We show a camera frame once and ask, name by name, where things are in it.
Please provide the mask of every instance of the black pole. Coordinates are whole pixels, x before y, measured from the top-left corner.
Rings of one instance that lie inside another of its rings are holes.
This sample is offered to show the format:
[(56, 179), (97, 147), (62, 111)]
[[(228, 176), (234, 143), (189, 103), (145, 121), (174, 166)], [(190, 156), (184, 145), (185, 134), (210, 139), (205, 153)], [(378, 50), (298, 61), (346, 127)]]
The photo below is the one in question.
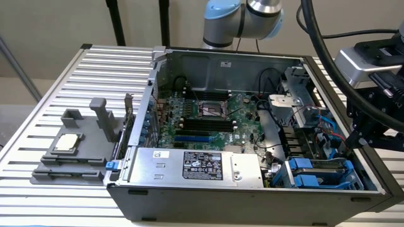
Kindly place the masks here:
[(169, 46), (169, 0), (158, 0), (161, 45)]
[(114, 38), (116, 38), (116, 44), (118, 46), (125, 46), (125, 35), (124, 30), (121, 28), (121, 21), (120, 21), (120, 15), (118, 15), (118, 2), (117, 0), (105, 0), (106, 6), (109, 9), (110, 14), (110, 21), (113, 26), (113, 32), (114, 32)]

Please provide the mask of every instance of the slotted aluminum surface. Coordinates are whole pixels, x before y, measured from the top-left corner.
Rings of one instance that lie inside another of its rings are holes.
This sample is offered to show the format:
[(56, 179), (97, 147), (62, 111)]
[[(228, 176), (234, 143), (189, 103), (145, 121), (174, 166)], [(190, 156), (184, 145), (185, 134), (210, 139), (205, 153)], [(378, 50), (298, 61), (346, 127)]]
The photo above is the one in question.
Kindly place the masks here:
[[(60, 115), (65, 108), (80, 109), (82, 115), (93, 115), (88, 108), (90, 98), (105, 97), (106, 109), (116, 116), (124, 116), (122, 98), (125, 93), (132, 93), (136, 109), (150, 70), (150, 59), (149, 48), (93, 46), (89, 50), (80, 50), (0, 153), (0, 225), (146, 225), (130, 223), (124, 218), (104, 187), (32, 185), (29, 177), (60, 129)], [(320, 61), (316, 62), (326, 75)], [(345, 101), (340, 90), (330, 84)], [(404, 153), (386, 150), (377, 152), (404, 187)], [(188, 225), (153, 223), (153, 226), (165, 227)], [(404, 203), (381, 213), (361, 213), (338, 224), (338, 227), (402, 225)]]

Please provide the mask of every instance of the warning label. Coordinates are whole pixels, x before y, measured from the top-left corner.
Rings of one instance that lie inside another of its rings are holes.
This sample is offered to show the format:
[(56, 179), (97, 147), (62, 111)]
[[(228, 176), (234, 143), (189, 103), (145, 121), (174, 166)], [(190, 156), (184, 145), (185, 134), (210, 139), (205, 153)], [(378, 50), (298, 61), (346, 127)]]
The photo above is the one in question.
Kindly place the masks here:
[(194, 180), (222, 180), (220, 153), (184, 152), (182, 177)]

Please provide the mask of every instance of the sticker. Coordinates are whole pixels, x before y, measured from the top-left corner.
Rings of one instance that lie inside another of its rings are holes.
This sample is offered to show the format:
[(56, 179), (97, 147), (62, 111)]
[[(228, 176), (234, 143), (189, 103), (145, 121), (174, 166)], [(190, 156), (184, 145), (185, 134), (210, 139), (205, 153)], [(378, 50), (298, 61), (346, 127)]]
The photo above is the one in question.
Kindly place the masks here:
[(154, 158), (168, 158), (169, 157), (169, 151), (168, 150), (154, 150), (153, 157)]
[(230, 68), (232, 67), (232, 63), (229, 61), (221, 61), (220, 62), (220, 67)]
[(182, 177), (193, 180), (222, 180), (221, 154), (184, 152)]

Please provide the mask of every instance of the wall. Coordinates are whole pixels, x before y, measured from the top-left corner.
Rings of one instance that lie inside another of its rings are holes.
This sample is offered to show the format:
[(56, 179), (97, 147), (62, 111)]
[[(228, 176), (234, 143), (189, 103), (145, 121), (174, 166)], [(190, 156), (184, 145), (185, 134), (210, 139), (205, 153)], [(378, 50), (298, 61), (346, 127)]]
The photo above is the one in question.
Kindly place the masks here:
[[(118, 0), (126, 45), (160, 44), (157, 0)], [(206, 0), (170, 0), (172, 46), (198, 47)], [(282, 0), (285, 23), (277, 37), (260, 41), (261, 52), (316, 55), (294, 14), (298, 0)], [(402, 20), (402, 0), (314, 0), (321, 32), (334, 34), (370, 28), (396, 28)], [(0, 0), (0, 35), (33, 78), (56, 79), (82, 43), (114, 45), (104, 0)], [(386, 38), (364, 35), (326, 44), (332, 55), (358, 41)], [(254, 41), (241, 40), (240, 50), (254, 51)], [(0, 76), (13, 77), (0, 57)]]

